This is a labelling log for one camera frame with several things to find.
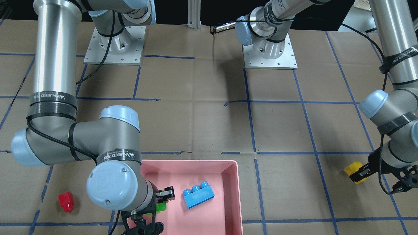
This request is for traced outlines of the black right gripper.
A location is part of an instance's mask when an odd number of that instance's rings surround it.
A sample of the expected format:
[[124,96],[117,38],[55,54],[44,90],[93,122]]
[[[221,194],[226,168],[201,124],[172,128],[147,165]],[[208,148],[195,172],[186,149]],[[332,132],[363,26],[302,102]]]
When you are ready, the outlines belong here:
[[[155,193],[158,201],[172,201],[175,199],[173,186],[166,187],[163,190],[158,190],[154,184],[151,184],[151,186],[153,189],[151,199],[154,198]],[[159,235],[164,231],[164,224],[156,221],[157,214],[155,210],[152,211],[152,215],[145,215],[147,213],[145,208],[140,211],[136,210],[135,214],[129,211],[123,211],[121,213],[121,219],[124,225],[123,235]]]

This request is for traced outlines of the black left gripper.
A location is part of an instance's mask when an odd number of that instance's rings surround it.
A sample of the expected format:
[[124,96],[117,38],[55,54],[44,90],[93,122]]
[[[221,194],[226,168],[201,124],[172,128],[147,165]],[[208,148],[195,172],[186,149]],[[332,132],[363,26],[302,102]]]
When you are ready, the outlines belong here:
[[[388,195],[393,195],[396,193],[403,193],[411,190],[412,188],[417,188],[417,165],[407,164],[404,167],[393,167],[388,165],[383,158],[381,157],[381,149],[376,149],[368,157],[369,167],[360,167],[357,171],[354,171],[355,168],[349,167],[349,178],[353,182],[363,182],[367,177],[374,173],[379,174],[379,183],[383,191]],[[392,174],[398,179],[398,182],[392,186],[392,191],[388,192],[384,189],[381,175]]]

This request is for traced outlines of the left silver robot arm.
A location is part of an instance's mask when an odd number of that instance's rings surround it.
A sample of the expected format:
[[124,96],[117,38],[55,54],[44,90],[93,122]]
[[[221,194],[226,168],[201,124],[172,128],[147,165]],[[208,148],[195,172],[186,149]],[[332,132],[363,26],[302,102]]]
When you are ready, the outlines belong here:
[[[236,33],[244,46],[257,43],[282,44],[294,15],[325,0],[270,0],[249,15],[236,20]],[[372,16],[380,44],[349,53],[349,75],[360,69],[373,78],[387,79],[392,89],[371,92],[358,104],[363,117],[373,122],[380,134],[380,146],[370,153],[365,165],[355,168],[350,178],[360,183],[373,174],[392,174],[398,180],[388,195],[417,188],[417,39],[406,0],[371,0]]]

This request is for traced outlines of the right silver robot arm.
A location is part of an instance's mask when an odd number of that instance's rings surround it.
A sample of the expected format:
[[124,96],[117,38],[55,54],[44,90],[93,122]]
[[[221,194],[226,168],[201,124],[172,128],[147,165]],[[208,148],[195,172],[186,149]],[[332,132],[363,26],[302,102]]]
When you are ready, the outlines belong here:
[[122,105],[103,109],[98,121],[77,122],[76,35],[84,12],[99,19],[109,42],[126,26],[155,23],[152,0],[35,0],[38,15],[33,94],[27,128],[11,141],[23,166],[93,160],[86,190],[98,206],[121,216],[126,235],[158,235],[157,205],[175,198],[174,188],[159,190],[141,175],[139,117]]

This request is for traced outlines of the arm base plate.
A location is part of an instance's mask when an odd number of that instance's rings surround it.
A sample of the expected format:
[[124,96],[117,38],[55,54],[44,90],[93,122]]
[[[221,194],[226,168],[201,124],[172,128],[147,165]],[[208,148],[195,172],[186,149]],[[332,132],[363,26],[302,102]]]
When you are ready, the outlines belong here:
[[279,43],[263,40],[250,46],[242,46],[244,65],[247,69],[295,70],[297,60],[287,34]]
[[[124,31],[113,37],[104,65],[133,65],[141,63],[142,51],[145,43],[145,26],[127,26]],[[98,65],[102,61],[109,39],[94,29],[85,64]]]

